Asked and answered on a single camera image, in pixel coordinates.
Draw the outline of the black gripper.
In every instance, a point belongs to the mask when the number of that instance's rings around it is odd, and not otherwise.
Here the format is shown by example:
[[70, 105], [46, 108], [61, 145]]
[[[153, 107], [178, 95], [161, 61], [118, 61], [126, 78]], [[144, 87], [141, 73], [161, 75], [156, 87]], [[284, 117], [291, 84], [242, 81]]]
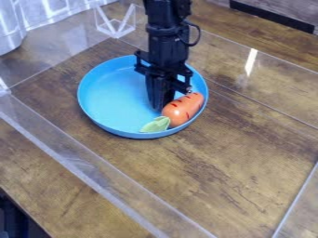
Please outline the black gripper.
[[190, 27], [148, 26], [149, 50], [137, 50], [136, 70], [146, 76], [150, 105], [161, 110], [173, 101], [176, 92], [186, 94], [192, 88], [193, 71], [186, 66], [193, 47]]

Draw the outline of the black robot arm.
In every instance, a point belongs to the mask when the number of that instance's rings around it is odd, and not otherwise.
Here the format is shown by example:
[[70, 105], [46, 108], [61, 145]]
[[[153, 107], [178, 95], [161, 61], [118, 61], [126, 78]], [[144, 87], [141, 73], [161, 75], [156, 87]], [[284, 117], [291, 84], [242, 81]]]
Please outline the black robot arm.
[[137, 50], [136, 70], [146, 76], [150, 105], [161, 111], [176, 92], [192, 88], [193, 71], [186, 66], [190, 43], [190, 0], [144, 0], [149, 22], [149, 50]]

